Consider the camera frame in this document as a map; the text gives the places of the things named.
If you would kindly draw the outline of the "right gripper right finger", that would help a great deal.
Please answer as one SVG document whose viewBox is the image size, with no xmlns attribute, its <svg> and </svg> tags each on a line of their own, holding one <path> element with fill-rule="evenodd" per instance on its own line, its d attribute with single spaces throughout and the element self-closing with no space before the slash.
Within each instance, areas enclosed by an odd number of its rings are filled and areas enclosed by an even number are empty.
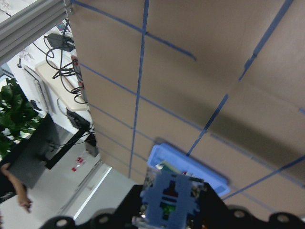
<svg viewBox="0 0 305 229">
<path fill-rule="evenodd" d="M 203 229 L 303 229 L 305 222 L 296 215 L 276 212 L 263 221 L 239 206 L 227 206 L 212 187 L 204 182 L 199 195 L 200 226 Z"/>
</svg>

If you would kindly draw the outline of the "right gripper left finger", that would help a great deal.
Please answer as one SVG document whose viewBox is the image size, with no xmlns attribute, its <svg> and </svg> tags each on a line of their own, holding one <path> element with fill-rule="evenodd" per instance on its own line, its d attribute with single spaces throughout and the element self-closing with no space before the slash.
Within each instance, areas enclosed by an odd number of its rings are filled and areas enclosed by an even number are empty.
<svg viewBox="0 0 305 229">
<path fill-rule="evenodd" d="M 119 206 L 100 209 L 84 223 L 76 223 L 72 217 L 56 216 L 47 220 L 41 229 L 137 229 L 132 218 L 139 216 L 142 185 L 134 185 Z"/>
</svg>

